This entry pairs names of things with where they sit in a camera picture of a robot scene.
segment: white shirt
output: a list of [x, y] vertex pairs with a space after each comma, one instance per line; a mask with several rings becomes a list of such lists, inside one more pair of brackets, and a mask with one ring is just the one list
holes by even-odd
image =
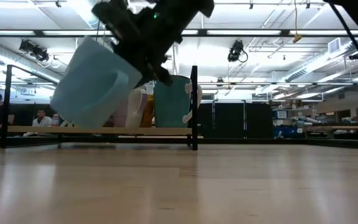
[[[48, 116], [44, 116], [44, 118], [42, 118], [42, 120], [39, 123], [38, 123], [38, 118], [35, 118], [32, 121], [33, 127], [50, 127], [51, 124], [52, 124], [52, 118]], [[45, 133], [25, 133], [23, 134], [23, 136], [30, 136], [32, 134], [44, 135]]]

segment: wooden floor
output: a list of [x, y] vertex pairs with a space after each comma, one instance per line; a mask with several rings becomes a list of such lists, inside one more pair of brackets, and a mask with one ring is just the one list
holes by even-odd
[[0, 223], [358, 224], [358, 150], [75, 144], [0, 152]]

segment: light blue pitcher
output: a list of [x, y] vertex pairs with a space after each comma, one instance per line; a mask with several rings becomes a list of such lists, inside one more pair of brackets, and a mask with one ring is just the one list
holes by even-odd
[[81, 128], [100, 128], [142, 75], [112, 50], [85, 37], [56, 87], [50, 106]]
[[[172, 85], [157, 82], [154, 87], [154, 113], [157, 128], [187, 128], [193, 113], [190, 110], [191, 80], [171, 75]], [[200, 106], [203, 90], [198, 85], [197, 106]]]

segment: teal mug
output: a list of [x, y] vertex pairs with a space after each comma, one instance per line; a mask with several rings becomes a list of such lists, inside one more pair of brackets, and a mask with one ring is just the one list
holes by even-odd
[[[154, 113], [157, 128], [186, 128], [193, 116], [190, 110], [191, 80], [171, 75], [172, 85], [157, 82], [154, 87]], [[197, 107], [200, 106], [203, 90], [197, 86]]]

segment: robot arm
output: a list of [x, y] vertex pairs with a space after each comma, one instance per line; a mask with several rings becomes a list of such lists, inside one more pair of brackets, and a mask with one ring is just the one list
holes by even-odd
[[151, 80], [170, 85], [172, 79], [161, 64], [167, 61], [165, 53], [175, 43], [181, 43], [181, 33], [198, 12], [209, 17], [213, 0], [147, 0], [154, 8], [145, 7], [138, 14], [127, 9], [124, 0], [99, 2], [93, 14], [106, 25], [118, 44], [113, 50], [135, 67], [143, 78], [137, 86]]

